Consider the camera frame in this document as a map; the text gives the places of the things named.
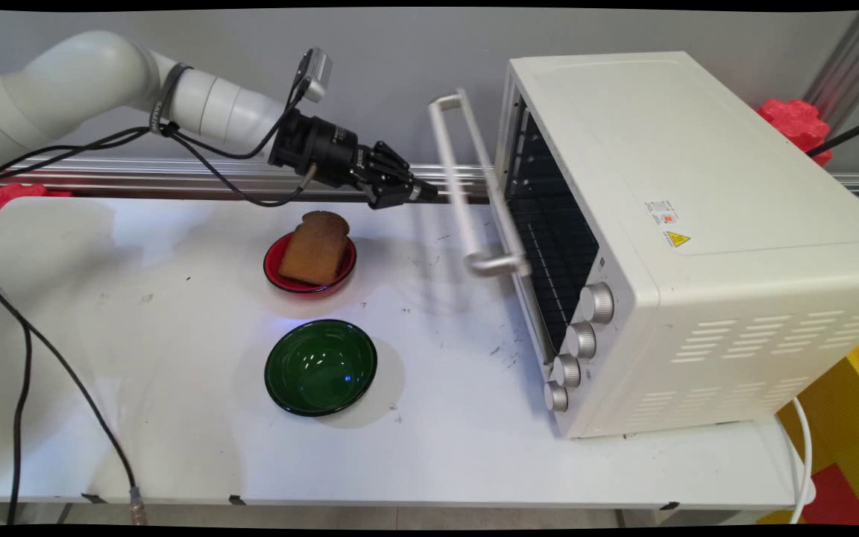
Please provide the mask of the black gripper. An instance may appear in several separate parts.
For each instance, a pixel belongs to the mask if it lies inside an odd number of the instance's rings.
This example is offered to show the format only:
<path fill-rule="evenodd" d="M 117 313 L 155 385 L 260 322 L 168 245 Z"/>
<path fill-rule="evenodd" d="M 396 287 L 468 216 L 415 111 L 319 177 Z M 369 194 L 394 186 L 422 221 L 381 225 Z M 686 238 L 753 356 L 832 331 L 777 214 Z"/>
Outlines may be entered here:
<path fill-rule="evenodd" d="M 409 163 L 388 144 L 361 144 L 354 132 L 300 111 L 284 113 L 270 144 L 268 164 L 290 168 L 325 186 L 350 186 L 364 193 L 372 210 L 432 203 L 438 196 L 436 186 L 415 181 Z"/>

